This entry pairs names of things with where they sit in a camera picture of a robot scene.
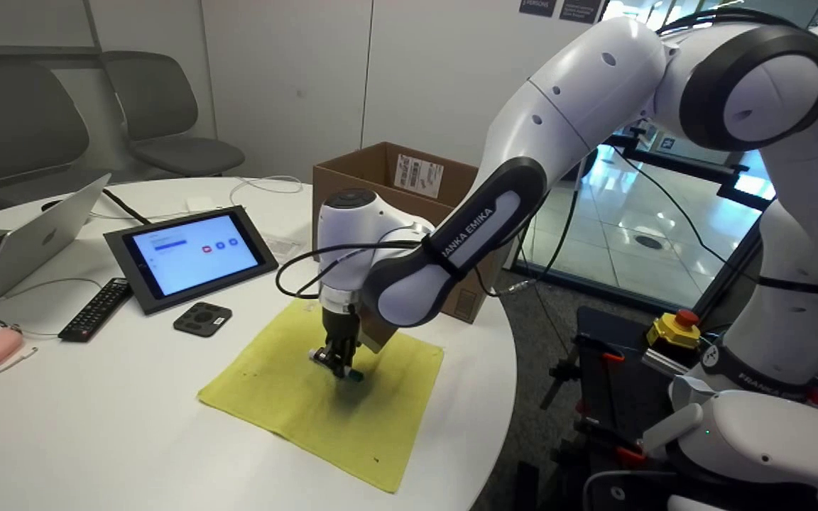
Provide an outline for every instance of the gray carpet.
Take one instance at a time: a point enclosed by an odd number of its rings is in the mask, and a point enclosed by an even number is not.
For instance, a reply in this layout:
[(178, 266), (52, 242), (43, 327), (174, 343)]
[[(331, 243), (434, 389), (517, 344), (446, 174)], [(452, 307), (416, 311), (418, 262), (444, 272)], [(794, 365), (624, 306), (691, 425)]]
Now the gray carpet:
[[(521, 280), (525, 279), (520, 275), (502, 272), (494, 287), (506, 289)], [(555, 285), (539, 284), (539, 292), (566, 346), (577, 332), (577, 308), (582, 305), (637, 321), (652, 319), (649, 314)], [(565, 354), (564, 347), (542, 313), (533, 288), (501, 297), (501, 302), (516, 340), (516, 404), (506, 442), (473, 511), (509, 511), (513, 507), (516, 466), (520, 461), (539, 468), (539, 491), (545, 491), (545, 483), (555, 469), (548, 459), (549, 452), (561, 439), (571, 439), (574, 406), (580, 397), (579, 385), (567, 384), (548, 411), (540, 410), (539, 404), (552, 382), (548, 369)]]

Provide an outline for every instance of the yellow cloth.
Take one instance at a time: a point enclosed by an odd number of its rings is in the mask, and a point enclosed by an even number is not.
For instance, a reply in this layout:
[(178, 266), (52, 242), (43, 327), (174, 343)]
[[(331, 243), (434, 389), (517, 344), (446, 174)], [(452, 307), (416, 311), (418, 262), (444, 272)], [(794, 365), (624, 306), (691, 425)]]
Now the yellow cloth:
[(320, 304), (293, 301), (197, 396), (394, 493), (444, 350), (400, 333), (379, 355), (360, 347), (357, 383), (308, 359), (324, 339)]

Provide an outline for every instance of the gray chair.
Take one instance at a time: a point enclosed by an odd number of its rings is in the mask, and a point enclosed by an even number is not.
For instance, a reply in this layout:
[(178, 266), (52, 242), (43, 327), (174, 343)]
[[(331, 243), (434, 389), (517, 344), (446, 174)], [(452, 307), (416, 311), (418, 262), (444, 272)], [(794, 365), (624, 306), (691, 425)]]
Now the gray chair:
[(101, 55), (126, 119), (131, 154), (186, 177), (218, 175), (244, 162), (244, 154), (213, 138), (178, 136), (197, 121), (197, 101), (178, 62), (147, 52)]
[(72, 168), (87, 126), (58, 78), (33, 62), (0, 61), (0, 207), (77, 191), (106, 172)]

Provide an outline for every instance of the black remote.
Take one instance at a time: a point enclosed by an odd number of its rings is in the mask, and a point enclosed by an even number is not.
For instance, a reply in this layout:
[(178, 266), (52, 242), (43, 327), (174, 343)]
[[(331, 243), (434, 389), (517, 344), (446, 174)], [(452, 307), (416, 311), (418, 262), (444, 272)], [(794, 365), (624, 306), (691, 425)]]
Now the black remote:
[(59, 332), (59, 339), (87, 343), (103, 323), (131, 296), (131, 286), (123, 278), (113, 278)]

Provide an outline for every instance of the silver laptop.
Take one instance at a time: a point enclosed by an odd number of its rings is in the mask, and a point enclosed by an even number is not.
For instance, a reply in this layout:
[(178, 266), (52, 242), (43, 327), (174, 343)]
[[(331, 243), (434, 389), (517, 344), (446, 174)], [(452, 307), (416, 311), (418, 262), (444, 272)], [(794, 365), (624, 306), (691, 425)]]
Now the silver laptop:
[(110, 177), (100, 177), (18, 229), (0, 229), (0, 297), (75, 241)]

